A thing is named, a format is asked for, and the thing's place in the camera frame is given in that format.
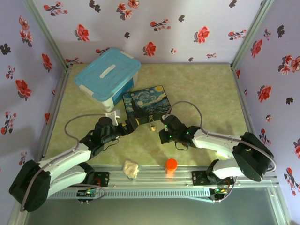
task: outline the plastic box lid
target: plastic box lid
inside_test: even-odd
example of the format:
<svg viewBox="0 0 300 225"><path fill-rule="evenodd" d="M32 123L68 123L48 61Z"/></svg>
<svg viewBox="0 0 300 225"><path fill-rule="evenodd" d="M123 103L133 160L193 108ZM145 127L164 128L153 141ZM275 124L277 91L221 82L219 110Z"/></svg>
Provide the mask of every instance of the plastic box lid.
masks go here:
<svg viewBox="0 0 300 225"><path fill-rule="evenodd" d="M104 102L118 92L141 68L141 63L116 48L111 48L89 64L75 78L79 87L85 86L92 97Z"/></svg>

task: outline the floral wallpaper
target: floral wallpaper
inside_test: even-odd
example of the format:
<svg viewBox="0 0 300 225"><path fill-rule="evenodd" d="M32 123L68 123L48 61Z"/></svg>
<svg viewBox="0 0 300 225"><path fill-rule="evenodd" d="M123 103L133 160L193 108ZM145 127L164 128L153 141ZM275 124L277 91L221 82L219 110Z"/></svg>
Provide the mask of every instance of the floral wallpaper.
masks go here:
<svg viewBox="0 0 300 225"><path fill-rule="evenodd" d="M296 224L300 224L300 32L295 22L299 8L298 0L274 1L236 68L256 134L274 154L276 174Z"/></svg>
<svg viewBox="0 0 300 225"><path fill-rule="evenodd" d="M5 206L0 224L6 225L15 203L8 189L22 165L40 151L63 68L22 1L1 3L0 202Z"/></svg>
<svg viewBox="0 0 300 225"><path fill-rule="evenodd" d="M111 47L141 63L230 63L262 2L32 1L68 64L91 63Z"/></svg>

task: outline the glass panel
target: glass panel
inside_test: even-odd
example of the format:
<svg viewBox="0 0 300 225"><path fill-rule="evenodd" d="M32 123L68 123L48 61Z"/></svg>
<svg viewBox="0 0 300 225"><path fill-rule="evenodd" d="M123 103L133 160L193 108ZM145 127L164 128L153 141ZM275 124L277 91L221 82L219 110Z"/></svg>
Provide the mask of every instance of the glass panel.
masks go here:
<svg viewBox="0 0 300 225"><path fill-rule="evenodd" d="M189 199L48 200L27 225L253 225L277 224L266 188L235 188L221 204Z"/></svg>

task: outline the white clip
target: white clip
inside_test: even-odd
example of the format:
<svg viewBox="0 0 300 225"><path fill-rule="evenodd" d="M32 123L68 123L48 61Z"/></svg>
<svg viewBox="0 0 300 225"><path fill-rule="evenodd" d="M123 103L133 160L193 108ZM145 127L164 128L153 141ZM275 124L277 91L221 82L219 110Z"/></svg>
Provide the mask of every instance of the white clip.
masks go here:
<svg viewBox="0 0 300 225"><path fill-rule="evenodd" d="M112 124L117 126L118 125L117 118L120 118L120 110L116 109L112 112L106 112L105 116L111 118Z"/></svg>

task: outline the gold padlock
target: gold padlock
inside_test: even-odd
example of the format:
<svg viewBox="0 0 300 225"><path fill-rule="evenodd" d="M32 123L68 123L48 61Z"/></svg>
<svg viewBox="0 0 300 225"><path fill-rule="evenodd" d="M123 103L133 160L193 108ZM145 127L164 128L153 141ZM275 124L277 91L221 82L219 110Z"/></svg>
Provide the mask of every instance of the gold padlock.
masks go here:
<svg viewBox="0 0 300 225"><path fill-rule="evenodd" d="M156 131L156 126L155 126L155 125L152 125L151 122L154 122L153 116L149 116L150 130L151 130L151 131Z"/></svg>

